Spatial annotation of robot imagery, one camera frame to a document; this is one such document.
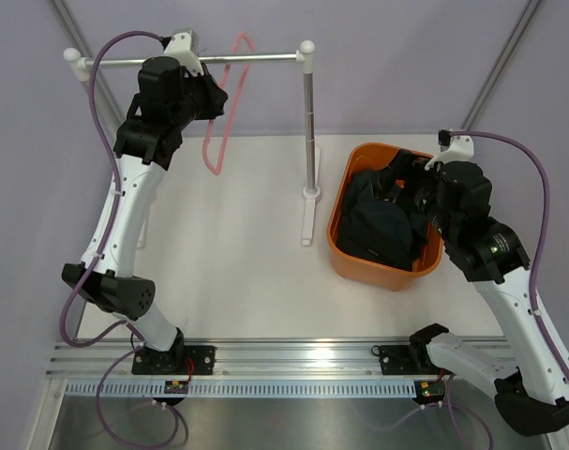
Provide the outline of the dark navy shorts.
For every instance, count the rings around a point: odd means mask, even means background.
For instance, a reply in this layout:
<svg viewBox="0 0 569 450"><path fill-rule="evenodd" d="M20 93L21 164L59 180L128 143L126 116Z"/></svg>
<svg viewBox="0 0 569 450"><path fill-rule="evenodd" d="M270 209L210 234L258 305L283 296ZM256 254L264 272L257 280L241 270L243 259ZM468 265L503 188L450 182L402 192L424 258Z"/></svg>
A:
<svg viewBox="0 0 569 450"><path fill-rule="evenodd" d="M411 271L427 244L427 219L414 206L375 199L376 171L352 176L342 199L337 247L355 258Z"/></svg>

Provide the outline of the pink clothes hanger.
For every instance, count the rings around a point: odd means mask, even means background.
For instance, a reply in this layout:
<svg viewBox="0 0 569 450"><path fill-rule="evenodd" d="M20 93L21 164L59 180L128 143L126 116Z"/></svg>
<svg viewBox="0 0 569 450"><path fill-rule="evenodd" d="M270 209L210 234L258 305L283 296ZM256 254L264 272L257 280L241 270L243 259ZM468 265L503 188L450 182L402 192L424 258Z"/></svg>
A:
<svg viewBox="0 0 569 450"><path fill-rule="evenodd" d="M255 46L254 46L254 43L253 43L251 37L246 32L242 31L237 35L237 37L236 37L236 39L232 45L232 53L237 53L240 50L243 42L246 44L247 49L250 50L251 53L255 52ZM225 68L223 70L221 80L218 84L218 86L224 90L225 90L225 87L227 85L228 79L230 78L231 67L232 67L232 63L226 63ZM244 68L242 69L241 75L238 79L238 83L236 85L236 89L235 89L234 94L233 94L232 104L230 106L229 113L227 116L226 125L225 125L224 130L223 130L223 135L222 135L222 139L221 139L221 143L220 143L220 147L219 147L219 152L217 155L217 162L212 162L210 155L209 155L209 145L210 145L210 142L211 142L211 139L213 136L215 119L212 119L209 121L207 128L206 128L206 131L205 131L205 135L204 135L203 142L202 142L202 161L203 161L206 169L214 176L220 176L222 169L223 169L223 163L224 163L224 159L225 159L225 155L226 155L228 140L229 140L230 135L231 135L233 121L234 121L234 118L236 115L236 111L237 111L237 108L239 105L239 101L240 101L240 98L242 95L244 85L245 85L245 82L247 79L249 67L250 67L250 63L245 63Z"/></svg>

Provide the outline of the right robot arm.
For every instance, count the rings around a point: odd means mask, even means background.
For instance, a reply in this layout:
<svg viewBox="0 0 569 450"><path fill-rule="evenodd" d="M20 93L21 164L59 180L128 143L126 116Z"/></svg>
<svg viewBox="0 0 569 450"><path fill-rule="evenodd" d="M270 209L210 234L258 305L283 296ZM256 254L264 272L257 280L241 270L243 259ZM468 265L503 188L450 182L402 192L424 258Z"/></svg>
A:
<svg viewBox="0 0 569 450"><path fill-rule="evenodd" d="M569 373L552 350L560 339L538 323L545 308L530 292L533 269L517 234L490 214L491 182L469 161L440 163L399 150L374 176L377 198L401 183L399 200L425 218L450 261L498 321L516 359L503 363L434 323L410 337L409 361L421 372L444 369L490 397L515 432L535 436L569 426Z"/></svg>

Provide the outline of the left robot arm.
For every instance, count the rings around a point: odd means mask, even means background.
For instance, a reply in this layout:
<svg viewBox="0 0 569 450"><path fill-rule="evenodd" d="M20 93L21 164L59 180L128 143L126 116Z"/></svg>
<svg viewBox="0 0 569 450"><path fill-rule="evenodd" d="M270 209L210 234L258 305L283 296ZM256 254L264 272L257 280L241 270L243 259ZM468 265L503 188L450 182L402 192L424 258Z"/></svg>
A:
<svg viewBox="0 0 569 450"><path fill-rule="evenodd" d="M222 115L228 95L205 65L187 67L169 56L145 60L138 85L110 152L117 172L95 234L80 262L64 266L62 279L141 335L134 373L172 374L185 366L184 336L155 304L155 283L135 276L136 249L184 128Z"/></svg>

